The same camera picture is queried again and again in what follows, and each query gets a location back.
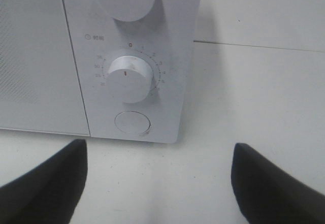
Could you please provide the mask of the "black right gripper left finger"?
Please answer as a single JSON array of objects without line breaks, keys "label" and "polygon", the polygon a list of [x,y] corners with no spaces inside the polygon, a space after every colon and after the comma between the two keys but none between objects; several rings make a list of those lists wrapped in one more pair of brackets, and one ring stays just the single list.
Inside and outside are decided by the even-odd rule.
[{"label": "black right gripper left finger", "polygon": [[70,223],[87,179],[87,144],[76,139],[1,186],[1,223]]}]

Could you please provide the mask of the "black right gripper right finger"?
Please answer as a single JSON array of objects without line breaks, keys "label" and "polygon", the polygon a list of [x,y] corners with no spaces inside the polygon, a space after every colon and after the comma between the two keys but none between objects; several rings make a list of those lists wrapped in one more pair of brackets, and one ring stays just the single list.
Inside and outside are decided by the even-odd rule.
[{"label": "black right gripper right finger", "polygon": [[231,185],[249,223],[324,223],[324,195],[248,144],[235,144]]}]

